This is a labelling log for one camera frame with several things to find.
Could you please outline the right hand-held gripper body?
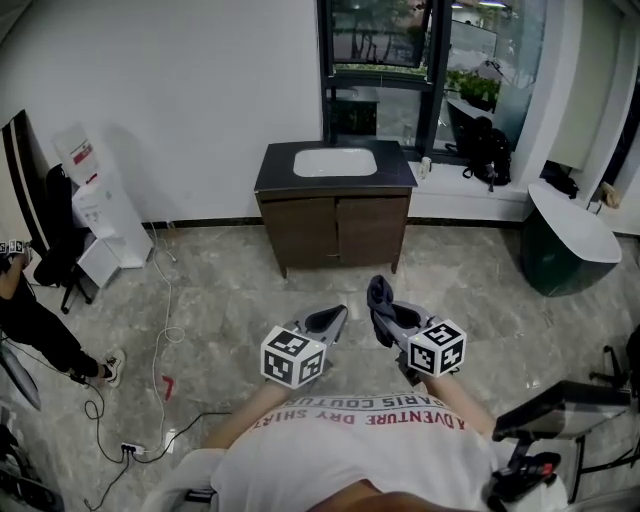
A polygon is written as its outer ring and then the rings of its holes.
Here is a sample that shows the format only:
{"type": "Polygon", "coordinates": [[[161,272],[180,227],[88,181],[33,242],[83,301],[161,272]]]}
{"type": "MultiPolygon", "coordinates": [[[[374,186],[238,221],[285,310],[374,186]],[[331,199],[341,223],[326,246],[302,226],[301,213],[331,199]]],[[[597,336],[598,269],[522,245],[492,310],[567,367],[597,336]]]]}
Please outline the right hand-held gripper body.
{"type": "Polygon", "coordinates": [[[430,318],[425,327],[403,334],[396,362],[411,386],[422,376],[456,372],[465,359],[467,334],[450,319],[430,318]]]}

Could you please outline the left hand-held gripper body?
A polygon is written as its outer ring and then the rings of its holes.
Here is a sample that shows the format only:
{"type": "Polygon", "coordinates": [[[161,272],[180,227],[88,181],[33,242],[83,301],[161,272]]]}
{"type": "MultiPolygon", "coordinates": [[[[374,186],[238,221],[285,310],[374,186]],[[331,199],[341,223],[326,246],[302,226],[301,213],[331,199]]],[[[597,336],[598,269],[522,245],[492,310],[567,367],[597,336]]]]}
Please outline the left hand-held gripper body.
{"type": "Polygon", "coordinates": [[[311,331],[300,321],[275,326],[260,346],[260,373],[287,388],[300,388],[318,379],[329,367],[330,329],[311,331]]]}

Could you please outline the dark grey cloth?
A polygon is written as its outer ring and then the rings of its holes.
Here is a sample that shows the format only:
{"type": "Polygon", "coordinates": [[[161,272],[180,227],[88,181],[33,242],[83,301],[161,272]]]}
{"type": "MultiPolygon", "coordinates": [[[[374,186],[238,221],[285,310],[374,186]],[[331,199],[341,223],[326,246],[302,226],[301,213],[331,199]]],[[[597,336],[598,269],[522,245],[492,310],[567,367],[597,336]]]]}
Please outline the dark grey cloth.
{"type": "Polygon", "coordinates": [[[367,288],[367,306],[371,312],[373,310],[384,314],[393,313],[394,295],[390,284],[382,275],[374,276],[367,288]]]}

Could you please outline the person's left forearm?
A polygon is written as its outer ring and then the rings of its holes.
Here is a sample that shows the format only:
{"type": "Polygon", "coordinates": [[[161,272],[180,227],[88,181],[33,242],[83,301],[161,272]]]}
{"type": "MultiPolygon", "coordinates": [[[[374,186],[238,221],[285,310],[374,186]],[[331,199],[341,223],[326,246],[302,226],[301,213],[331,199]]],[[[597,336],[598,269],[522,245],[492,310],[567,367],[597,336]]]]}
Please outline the person's left forearm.
{"type": "Polygon", "coordinates": [[[220,423],[205,439],[205,449],[229,449],[259,419],[284,404],[293,390],[266,381],[243,405],[220,423]]]}

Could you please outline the white printed t-shirt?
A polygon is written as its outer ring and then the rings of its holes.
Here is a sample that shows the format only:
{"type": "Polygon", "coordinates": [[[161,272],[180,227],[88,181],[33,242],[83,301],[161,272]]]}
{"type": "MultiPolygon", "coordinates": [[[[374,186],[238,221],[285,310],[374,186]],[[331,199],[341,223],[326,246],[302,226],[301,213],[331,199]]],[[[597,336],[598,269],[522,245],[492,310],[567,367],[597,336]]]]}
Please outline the white printed t-shirt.
{"type": "Polygon", "coordinates": [[[308,512],[359,481],[489,512],[490,478],[514,449],[425,393],[298,397],[250,423],[230,447],[190,452],[141,512],[175,512],[190,491],[214,492],[217,512],[308,512]]]}

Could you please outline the black body-worn rig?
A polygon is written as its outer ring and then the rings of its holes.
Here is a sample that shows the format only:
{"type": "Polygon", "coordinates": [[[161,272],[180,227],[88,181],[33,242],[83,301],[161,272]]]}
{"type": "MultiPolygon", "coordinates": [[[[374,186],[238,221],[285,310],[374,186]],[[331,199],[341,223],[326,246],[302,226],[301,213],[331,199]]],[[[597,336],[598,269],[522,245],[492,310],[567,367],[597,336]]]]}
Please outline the black body-worn rig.
{"type": "Polygon", "coordinates": [[[584,465],[586,436],[595,427],[614,419],[631,406],[631,392],[592,384],[562,380],[523,405],[501,415],[492,440],[517,441],[509,461],[494,471],[484,491],[492,512],[516,512],[533,504],[543,490],[554,491],[561,507],[576,502],[581,478],[640,461],[640,440],[636,448],[618,459],[592,467],[584,465]],[[528,453],[541,440],[576,442],[576,468],[571,491],[557,475],[561,456],[555,452],[528,453]]]}

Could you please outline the green and white bathtub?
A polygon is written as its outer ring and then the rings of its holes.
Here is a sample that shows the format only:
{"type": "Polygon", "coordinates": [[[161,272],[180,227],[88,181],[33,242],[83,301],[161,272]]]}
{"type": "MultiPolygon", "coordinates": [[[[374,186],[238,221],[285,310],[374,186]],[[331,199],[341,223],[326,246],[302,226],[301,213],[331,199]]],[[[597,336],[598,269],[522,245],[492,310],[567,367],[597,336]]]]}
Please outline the green and white bathtub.
{"type": "Polygon", "coordinates": [[[618,240],[595,214],[539,183],[528,193],[533,209],[523,224],[521,264],[538,293],[560,297],[584,291],[621,262],[618,240]]]}

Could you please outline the black backpack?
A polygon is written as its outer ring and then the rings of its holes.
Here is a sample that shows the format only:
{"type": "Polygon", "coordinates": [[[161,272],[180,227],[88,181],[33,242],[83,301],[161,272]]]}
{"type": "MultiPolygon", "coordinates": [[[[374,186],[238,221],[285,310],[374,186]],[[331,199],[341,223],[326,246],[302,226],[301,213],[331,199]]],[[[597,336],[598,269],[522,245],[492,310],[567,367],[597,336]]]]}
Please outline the black backpack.
{"type": "Polygon", "coordinates": [[[465,179],[476,178],[493,193],[497,187],[511,182],[511,145],[504,132],[494,127],[485,116],[452,123],[455,144],[449,144],[467,162],[465,179]]]}

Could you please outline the black metal stand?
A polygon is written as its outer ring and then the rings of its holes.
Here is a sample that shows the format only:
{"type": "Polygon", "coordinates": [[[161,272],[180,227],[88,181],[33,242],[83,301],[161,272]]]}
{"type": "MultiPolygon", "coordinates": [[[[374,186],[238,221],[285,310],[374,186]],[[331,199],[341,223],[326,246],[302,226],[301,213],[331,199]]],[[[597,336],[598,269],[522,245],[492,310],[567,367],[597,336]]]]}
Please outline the black metal stand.
{"type": "Polygon", "coordinates": [[[640,400],[640,324],[635,328],[626,343],[627,370],[623,371],[621,369],[612,346],[606,345],[603,348],[603,352],[605,355],[610,356],[612,374],[590,372],[589,379],[607,383],[616,389],[621,389],[629,383],[632,397],[640,400]]]}

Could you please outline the small black bag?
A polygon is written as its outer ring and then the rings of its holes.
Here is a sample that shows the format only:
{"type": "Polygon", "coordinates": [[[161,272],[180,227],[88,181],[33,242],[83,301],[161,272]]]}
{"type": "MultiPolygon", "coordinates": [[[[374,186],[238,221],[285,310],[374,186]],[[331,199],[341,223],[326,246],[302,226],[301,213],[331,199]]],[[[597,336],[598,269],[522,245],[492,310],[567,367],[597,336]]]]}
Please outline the small black bag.
{"type": "Polygon", "coordinates": [[[541,171],[540,178],[557,191],[573,200],[577,197],[579,187],[570,176],[571,169],[557,162],[547,160],[541,171]]]}

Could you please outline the white water dispenser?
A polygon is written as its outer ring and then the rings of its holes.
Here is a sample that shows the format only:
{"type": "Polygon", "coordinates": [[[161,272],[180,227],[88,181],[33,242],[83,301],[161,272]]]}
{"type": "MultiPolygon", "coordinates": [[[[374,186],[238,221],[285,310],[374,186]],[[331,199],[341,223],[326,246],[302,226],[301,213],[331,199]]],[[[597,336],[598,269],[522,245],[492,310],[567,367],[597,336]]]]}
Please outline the white water dispenser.
{"type": "Polygon", "coordinates": [[[146,265],[151,239],[115,174],[100,173],[80,186],[72,205],[94,236],[78,264],[97,287],[119,270],[146,265]]]}

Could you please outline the black office chair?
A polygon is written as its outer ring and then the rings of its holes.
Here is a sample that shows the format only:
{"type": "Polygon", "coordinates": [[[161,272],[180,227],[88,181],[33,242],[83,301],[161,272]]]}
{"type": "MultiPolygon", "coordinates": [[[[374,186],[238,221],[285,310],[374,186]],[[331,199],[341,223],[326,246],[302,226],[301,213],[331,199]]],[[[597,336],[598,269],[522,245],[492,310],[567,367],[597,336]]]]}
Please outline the black office chair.
{"type": "Polygon", "coordinates": [[[65,289],[60,306],[63,314],[70,311],[67,302],[74,290],[81,294],[86,304],[93,302],[81,282],[86,273],[80,267],[79,259],[85,252],[87,230],[75,224],[72,185],[61,164],[52,168],[45,178],[51,241],[34,271],[38,284],[65,289]]]}

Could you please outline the black folded stand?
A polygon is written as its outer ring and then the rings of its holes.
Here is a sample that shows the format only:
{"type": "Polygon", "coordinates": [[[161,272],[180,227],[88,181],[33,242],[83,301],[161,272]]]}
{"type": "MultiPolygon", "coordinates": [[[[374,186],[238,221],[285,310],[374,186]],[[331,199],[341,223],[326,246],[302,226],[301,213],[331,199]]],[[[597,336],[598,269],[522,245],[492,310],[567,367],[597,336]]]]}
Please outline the black folded stand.
{"type": "Polygon", "coordinates": [[[44,484],[22,448],[16,418],[0,402],[0,490],[38,512],[65,512],[62,496],[44,484]]]}

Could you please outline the clear water dispenser bottle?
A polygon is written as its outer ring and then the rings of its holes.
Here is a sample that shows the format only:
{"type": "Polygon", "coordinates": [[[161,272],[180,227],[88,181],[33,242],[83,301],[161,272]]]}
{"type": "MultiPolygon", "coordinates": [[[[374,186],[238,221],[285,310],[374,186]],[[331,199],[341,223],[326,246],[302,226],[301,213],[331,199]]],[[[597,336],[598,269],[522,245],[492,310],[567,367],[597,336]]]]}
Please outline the clear water dispenser bottle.
{"type": "Polygon", "coordinates": [[[81,123],[56,133],[52,143],[65,173],[76,185],[84,186],[97,177],[100,167],[96,152],[81,123]]]}

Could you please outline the black window frame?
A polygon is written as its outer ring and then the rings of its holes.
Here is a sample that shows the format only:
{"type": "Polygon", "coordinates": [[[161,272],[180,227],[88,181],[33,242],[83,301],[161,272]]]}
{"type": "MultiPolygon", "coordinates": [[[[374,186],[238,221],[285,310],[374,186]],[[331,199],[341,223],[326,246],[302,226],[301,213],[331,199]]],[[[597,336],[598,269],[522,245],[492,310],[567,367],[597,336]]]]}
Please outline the black window frame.
{"type": "Polygon", "coordinates": [[[315,10],[323,141],[328,90],[354,88],[356,132],[338,142],[391,140],[414,159],[430,155],[453,0],[315,0],[315,10]]]}

